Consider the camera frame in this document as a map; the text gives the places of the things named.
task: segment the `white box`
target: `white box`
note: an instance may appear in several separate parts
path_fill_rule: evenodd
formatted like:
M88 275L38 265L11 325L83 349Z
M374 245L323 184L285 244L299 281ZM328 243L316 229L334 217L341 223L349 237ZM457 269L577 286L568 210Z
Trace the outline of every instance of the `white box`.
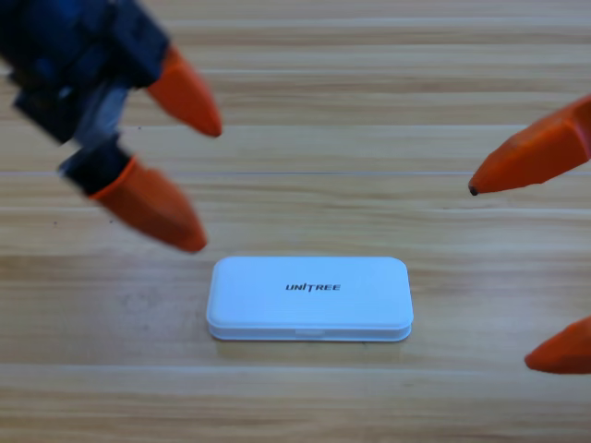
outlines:
M228 257L214 267L207 321L232 341L401 341L414 319L392 257Z

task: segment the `orange fingertip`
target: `orange fingertip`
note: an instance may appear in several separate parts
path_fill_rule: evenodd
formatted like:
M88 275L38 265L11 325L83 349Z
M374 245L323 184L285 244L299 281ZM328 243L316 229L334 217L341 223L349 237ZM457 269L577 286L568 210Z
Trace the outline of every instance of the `orange fingertip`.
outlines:
M147 91L172 117L201 134L214 138L222 134L222 117L209 86L173 44L161 77Z
M525 358L525 365L549 374L591 374L591 317L540 344Z
M473 195L542 184L591 158L591 96L510 137L476 170Z
M196 253L207 245L190 201L163 174L146 169L136 157L114 182L90 199L130 228L180 250Z

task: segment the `wooden surface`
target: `wooden surface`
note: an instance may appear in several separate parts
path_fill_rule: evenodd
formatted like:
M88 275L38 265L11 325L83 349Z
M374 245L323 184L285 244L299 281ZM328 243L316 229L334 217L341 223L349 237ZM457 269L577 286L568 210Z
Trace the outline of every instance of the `wooden surface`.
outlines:
M200 137L143 93L124 141L194 199L187 257L55 174L71 152L0 86L0 440L591 441L591 378L523 357L591 314L591 170L472 198L523 125L591 90L584 0L150 0L215 88ZM386 255L416 310L398 344L221 343L233 254Z

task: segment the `unitree logo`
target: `unitree logo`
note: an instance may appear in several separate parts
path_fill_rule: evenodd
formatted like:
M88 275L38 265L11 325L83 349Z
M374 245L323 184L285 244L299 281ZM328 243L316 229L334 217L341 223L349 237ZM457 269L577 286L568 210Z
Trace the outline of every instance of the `unitree logo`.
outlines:
M285 286L286 291L305 291L309 293L312 291L341 291L340 284L288 284Z

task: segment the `robotic hand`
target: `robotic hand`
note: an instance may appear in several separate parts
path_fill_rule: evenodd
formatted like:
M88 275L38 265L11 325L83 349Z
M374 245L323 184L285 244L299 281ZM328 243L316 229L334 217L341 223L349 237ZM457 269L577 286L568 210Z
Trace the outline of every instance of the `robotic hand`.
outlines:
M77 142L59 172L86 198L182 251L207 244L181 190L119 144L132 89L201 134L222 134L208 86L135 0L0 0L0 55L15 107L57 142Z
M472 195L542 184L591 159L591 95L568 103L510 137L470 180ZM532 370L591 374L591 317L541 343L526 358Z

